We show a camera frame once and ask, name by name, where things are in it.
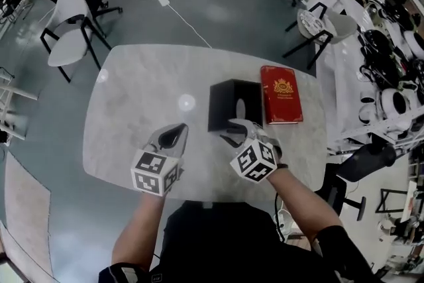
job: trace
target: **tabletop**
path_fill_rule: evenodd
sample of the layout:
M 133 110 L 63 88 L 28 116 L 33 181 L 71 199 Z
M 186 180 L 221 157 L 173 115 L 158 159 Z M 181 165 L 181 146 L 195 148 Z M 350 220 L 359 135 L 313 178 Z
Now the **tabletop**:
M 178 45 L 124 45 L 110 51 L 89 102 L 83 166 L 96 178 L 128 189 L 131 162 L 153 131 L 172 123 L 189 127 L 184 170 L 167 197 L 197 201 L 269 201 L 268 181 L 238 177 L 231 147 L 207 132 L 210 86 L 229 79 L 260 82 L 263 65 L 277 63 L 245 54 Z M 296 125 L 267 125 L 280 141 L 284 162 L 312 190 L 325 173 L 325 113 L 317 80 L 295 71 L 303 111 Z

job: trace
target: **book cover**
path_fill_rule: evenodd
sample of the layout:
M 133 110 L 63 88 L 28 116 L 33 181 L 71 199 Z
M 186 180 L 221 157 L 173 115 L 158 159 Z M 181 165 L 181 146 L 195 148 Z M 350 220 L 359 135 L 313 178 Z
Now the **book cover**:
M 260 77 L 267 124 L 297 124 L 303 121 L 294 70 L 263 66 Z

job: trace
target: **black box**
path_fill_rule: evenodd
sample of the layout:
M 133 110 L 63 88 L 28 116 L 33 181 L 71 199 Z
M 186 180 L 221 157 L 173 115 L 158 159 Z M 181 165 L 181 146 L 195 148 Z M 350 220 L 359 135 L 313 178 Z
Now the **black box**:
M 246 108 L 244 117 L 237 117 L 237 101 L 242 99 Z M 262 126 L 262 89 L 260 83 L 245 80 L 227 80 L 211 86 L 209 96 L 209 122 L 207 130 L 222 131 L 229 128 L 232 118 L 248 119 Z

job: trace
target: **black shirt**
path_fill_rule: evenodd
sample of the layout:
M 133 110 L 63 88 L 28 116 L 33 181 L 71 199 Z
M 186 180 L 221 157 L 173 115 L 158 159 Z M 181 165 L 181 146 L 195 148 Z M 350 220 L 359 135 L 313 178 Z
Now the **black shirt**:
M 322 230 L 313 248 L 281 243 L 271 217 L 248 204 L 185 202 L 168 220 L 157 267 L 114 264 L 99 283 L 380 282 L 342 227 Z

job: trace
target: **electrical outlet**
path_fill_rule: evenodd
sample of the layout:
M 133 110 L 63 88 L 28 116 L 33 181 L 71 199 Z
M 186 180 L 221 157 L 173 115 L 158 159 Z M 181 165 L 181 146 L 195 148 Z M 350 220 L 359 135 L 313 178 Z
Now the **electrical outlet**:
M 163 7 L 165 7 L 165 6 L 168 6 L 168 5 L 170 4 L 170 1 L 169 1 L 169 0 L 159 0 L 159 3 L 160 3 Z

